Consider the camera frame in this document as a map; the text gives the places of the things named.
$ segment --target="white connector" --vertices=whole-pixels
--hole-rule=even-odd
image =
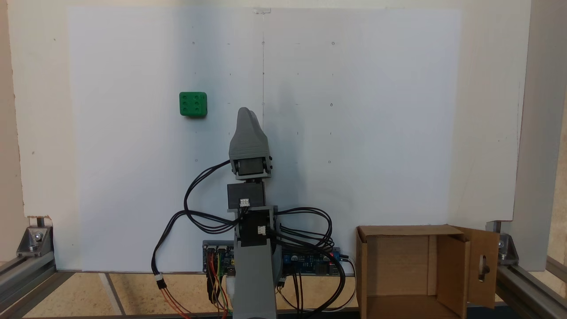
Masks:
[[[248,198],[242,198],[240,200],[240,207],[250,207],[250,200]]]

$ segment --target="box handle hole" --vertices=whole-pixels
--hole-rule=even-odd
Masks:
[[[490,267],[486,265],[486,256],[480,255],[479,261],[479,281],[484,282],[484,277],[490,272]]]

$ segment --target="cable bundle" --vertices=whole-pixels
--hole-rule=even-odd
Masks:
[[[159,272],[158,267],[156,265],[155,256],[156,256],[156,253],[157,253],[159,247],[163,244],[163,242],[166,240],[167,236],[169,235],[175,221],[181,216],[184,216],[184,215],[187,216],[190,219],[190,221],[192,223],[194,223],[194,225],[196,227],[198,227],[199,229],[201,229],[203,232],[205,232],[207,234],[226,233],[240,223],[243,216],[248,212],[248,208],[241,209],[239,211],[238,217],[235,220],[228,220],[228,219],[224,219],[224,218],[214,216],[214,215],[211,215],[211,214],[190,210],[188,205],[187,205],[187,199],[189,198],[189,195],[191,194],[193,189],[200,182],[202,182],[205,178],[207,178],[212,173],[214,173],[216,170],[218,170],[219,168],[221,168],[225,165],[228,165],[229,163],[230,163],[230,161],[225,161],[225,162],[222,162],[218,165],[215,165],[213,167],[210,167],[210,168],[204,170],[191,183],[191,185],[187,189],[187,192],[185,193],[185,197],[183,199],[184,209],[182,211],[175,213],[171,217],[171,219],[167,223],[167,226],[166,226],[165,230],[163,231],[162,236],[160,237],[158,244],[156,245],[154,252],[152,254],[151,270],[155,275],[155,279],[156,279],[156,282],[158,284],[158,288],[160,290],[162,290],[162,294],[163,294],[166,302],[171,306],[171,308],[174,309],[179,315],[181,315],[185,319],[191,319],[191,317],[189,316],[189,313],[191,313],[191,312],[189,310],[187,310],[186,308],[184,308],[177,300],[175,300],[175,298],[173,298],[173,296],[171,295],[171,293],[167,289],[167,285],[166,285],[166,283],[163,279],[163,276]],[[315,233],[315,232],[308,232],[306,230],[293,229],[293,228],[281,226],[280,227],[281,232],[276,232],[273,229],[266,229],[266,235],[269,236],[269,238],[271,238],[272,242],[274,242],[275,244],[281,245],[284,249],[288,249],[290,251],[295,251],[297,253],[307,253],[307,254],[308,253],[314,253],[314,254],[320,253],[320,254],[326,256],[327,258],[329,258],[329,260],[338,269],[338,274],[340,276],[340,282],[339,282],[339,285],[337,287],[337,290],[334,292],[334,294],[331,296],[331,298],[329,300],[327,300],[325,303],[323,303],[320,307],[318,307],[316,309],[305,309],[305,310],[303,309],[303,283],[302,283],[302,280],[301,280],[301,274],[298,274],[298,275],[296,273],[292,274],[292,276],[294,277],[294,283],[295,283],[296,290],[297,289],[301,290],[301,293],[296,292],[297,302],[298,302],[298,306],[297,306],[296,309],[298,309],[298,316],[302,316],[304,311],[309,311],[309,313],[304,317],[304,319],[307,319],[307,318],[311,317],[313,314],[322,312],[324,309],[328,308],[339,297],[339,295],[341,294],[341,292],[342,292],[342,290],[345,286],[346,276],[345,276],[344,269],[341,266],[341,263],[331,253],[331,250],[334,247],[335,243],[333,242],[333,239],[331,238],[331,234],[333,232],[333,224],[332,224],[331,217],[329,216],[329,214],[324,212],[322,209],[318,209],[318,208],[298,207],[298,208],[288,209],[286,211],[276,212],[275,215],[281,216],[281,215],[293,215],[293,214],[301,214],[301,213],[314,214],[314,215],[318,215],[318,216],[321,216],[322,218],[324,218],[327,221],[327,225],[328,225],[327,231],[324,234],[320,234],[320,233]],[[203,222],[196,220],[195,217],[200,217],[202,219],[215,222],[219,225],[215,225],[215,226],[206,225]],[[223,310],[223,319],[224,319],[224,318],[226,318],[227,314],[231,313],[231,312],[229,310],[228,298],[226,297],[226,293],[224,292],[224,289],[222,288],[222,277],[218,276],[220,264],[217,265],[217,270],[215,270],[214,254],[208,254],[206,258],[207,258],[207,265],[206,266],[207,266],[208,285],[211,285],[211,287],[212,287],[212,295],[209,295],[209,296],[210,296],[211,301],[214,302],[215,306],[217,306],[217,309]],[[221,296],[221,298],[223,300],[222,304],[220,303],[220,301],[218,299],[219,295]],[[301,299],[302,299],[301,305],[299,304],[299,295],[301,295]]]
[[[221,273],[221,254],[217,254],[217,265],[215,266],[215,253],[213,251],[207,252],[207,290],[209,287],[211,291],[209,291],[209,300],[218,310],[223,311],[222,319],[225,319],[226,316],[232,311],[229,310],[229,298],[226,296],[225,289],[222,287],[222,275]]]

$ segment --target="green die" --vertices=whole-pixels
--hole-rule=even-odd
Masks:
[[[205,92],[179,93],[179,112],[183,116],[205,117],[207,115],[207,94]]]

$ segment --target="yellow wire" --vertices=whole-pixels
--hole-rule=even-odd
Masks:
[[[221,279],[219,277],[220,273],[221,273],[221,254],[218,253],[218,257],[217,257],[217,282],[219,283],[219,285],[221,284]],[[225,294],[221,292],[219,295],[222,297],[222,302],[224,303],[225,308],[228,310],[229,304],[226,302]]]

